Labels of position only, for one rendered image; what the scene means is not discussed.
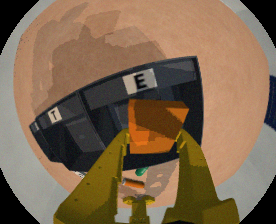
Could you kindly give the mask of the white domino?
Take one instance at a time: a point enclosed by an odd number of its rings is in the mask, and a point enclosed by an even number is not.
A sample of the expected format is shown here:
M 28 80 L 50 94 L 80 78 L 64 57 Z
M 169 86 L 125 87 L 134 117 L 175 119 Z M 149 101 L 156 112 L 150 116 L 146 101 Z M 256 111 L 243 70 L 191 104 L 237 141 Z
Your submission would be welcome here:
M 86 173 L 84 172 L 76 172 L 76 171 L 72 171 L 74 172 L 75 174 L 77 174 L 79 177 L 81 177 L 82 179 L 84 178 L 84 176 L 86 175 Z

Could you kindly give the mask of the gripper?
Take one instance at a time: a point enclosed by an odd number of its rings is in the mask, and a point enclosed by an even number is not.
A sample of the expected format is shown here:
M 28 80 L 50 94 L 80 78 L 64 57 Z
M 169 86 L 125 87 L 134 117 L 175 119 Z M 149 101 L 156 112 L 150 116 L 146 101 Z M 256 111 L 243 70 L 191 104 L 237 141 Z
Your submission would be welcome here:
M 161 224 L 239 224 L 235 200 L 218 199 L 199 144 L 182 128 L 175 141 L 179 153 L 177 196 Z M 115 222 L 118 185 L 122 183 L 123 157 L 129 143 L 129 128 L 124 128 L 59 205 L 53 224 L 132 224 Z

